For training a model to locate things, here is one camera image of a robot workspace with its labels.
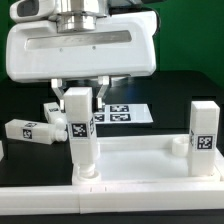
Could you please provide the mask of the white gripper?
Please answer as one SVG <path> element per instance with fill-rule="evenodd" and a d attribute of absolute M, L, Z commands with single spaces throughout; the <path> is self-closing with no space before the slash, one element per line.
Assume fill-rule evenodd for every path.
<path fill-rule="evenodd" d="M 156 69 L 157 13 L 143 0 L 18 0 L 7 37 L 6 70 L 18 82 L 51 80 L 65 110 L 64 80 L 98 77 L 103 110 L 108 76 L 148 76 Z"/>

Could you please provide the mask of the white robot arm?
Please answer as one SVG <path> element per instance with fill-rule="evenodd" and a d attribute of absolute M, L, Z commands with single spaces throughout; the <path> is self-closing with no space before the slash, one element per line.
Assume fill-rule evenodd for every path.
<path fill-rule="evenodd" d="M 63 95 L 67 80 L 96 79 L 96 109 L 112 77 L 156 69 L 153 36 L 160 19 L 151 0 L 17 0 L 10 7 L 6 71 L 17 82 L 48 81 Z"/>

